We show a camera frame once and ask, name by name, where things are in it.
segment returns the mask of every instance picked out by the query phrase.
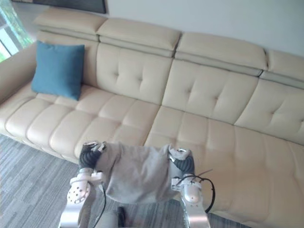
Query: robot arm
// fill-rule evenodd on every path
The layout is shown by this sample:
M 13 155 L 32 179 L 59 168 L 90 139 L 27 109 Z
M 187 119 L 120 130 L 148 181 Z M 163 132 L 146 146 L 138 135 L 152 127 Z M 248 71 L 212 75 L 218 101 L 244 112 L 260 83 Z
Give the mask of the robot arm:
M 58 228 L 88 227 L 91 206 L 96 197 L 96 186 L 106 181 L 102 172 L 93 172 L 95 163 L 105 148 L 105 143 L 84 144 L 79 158 L 80 170 L 70 181 L 71 188 L 66 197 L 66 207 Z
M 77 177 L 70 181 L 71 188 L 67 194 L 67 204 L 61 215 L 59 228 L 88 227 L 91 206 L 96 197 L 96 186 L 106 183 L 102 172 L 93 172 L 105 148 L 105 142 L 84 144 L 79 158 L 80 170 Z M 189 155 L 189 151 L 183 149 L 174 152 L 174 156 L 169 153 L 169 159 L 183 172 L 183 178 L 173 178 L 171 188 L 181 193 L 180 200 L 184 209 L 185 225 L 187 228 L 210 228 L 203 208 L 201 183 L 193 181 L 195 177 L 193 157 Z
M 179 148 L 180 153 L 187 153 L 186 150 Z M 191 155 L 188 155 L 184 160 L 176 159 L 169 153 L 169 159 L 183 172 L 183 178 L 173 178 L 171 180 L 171 189 L 179 191 L 180 203 L 184 210 L 184 222 L 186 228 L 210 228 L 209 220 L 206 211 L 203 207 L 203 196 L 201 193 L 201 183 L 194 181 L 194 160 Z M 208 210 L 212 207 L 215 191 L 213 183 L 212 203 Z

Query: window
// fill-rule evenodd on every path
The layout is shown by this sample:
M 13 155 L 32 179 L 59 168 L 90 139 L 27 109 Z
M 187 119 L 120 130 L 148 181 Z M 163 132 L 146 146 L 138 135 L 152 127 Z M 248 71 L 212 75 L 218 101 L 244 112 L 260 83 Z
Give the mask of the window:
M 10 0 L 0 0 L 0 62 L 32 42 Z

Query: sofa headrest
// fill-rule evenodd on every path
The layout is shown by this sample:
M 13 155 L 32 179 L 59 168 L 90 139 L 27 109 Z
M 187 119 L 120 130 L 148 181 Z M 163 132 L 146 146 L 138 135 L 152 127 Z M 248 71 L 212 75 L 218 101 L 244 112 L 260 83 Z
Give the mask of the sofa headrest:
M 261 78 L 304 89 L 304 58 L 268 50 L 268 71 Z
M 149 23 L 110 18 L 97 31 L 100 41 L 119 47 L 171 57 L 180 31 Z
M 98 41 L 96 31 L 106 19 L 95 14 L 50 7 L 34 23 L 41 31 Z
M 265 52 L 258 45 L 194 32 L 182 35 L 175 58 L 253 76 L 267 67 Z

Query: sofa armrest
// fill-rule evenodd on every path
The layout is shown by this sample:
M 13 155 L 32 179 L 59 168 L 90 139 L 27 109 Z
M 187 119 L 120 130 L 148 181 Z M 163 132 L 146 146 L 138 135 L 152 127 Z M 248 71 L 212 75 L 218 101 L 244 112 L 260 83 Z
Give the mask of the sofa armrest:
M 0 63 L 0 104 L 29 82 L 36 69 L 36 43 Z

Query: floor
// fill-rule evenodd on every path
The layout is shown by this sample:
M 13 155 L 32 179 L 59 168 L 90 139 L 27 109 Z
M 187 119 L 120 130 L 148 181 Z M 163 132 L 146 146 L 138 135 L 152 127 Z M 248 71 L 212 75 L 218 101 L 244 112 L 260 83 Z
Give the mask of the floor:
M 69 180 L 78 166 L 0 135 L 0 227 L 57 228 L 66 203 Z M 89 227 L 100 213 L 103 196 L 92 208 Z M 123 205 L 107 199 L 106 211 Z M 182 209 L 175 200 L 148 205 L 123 205 L 127 226 L 183 228 Z M 209 214 L 212 228 L 247 228 Z

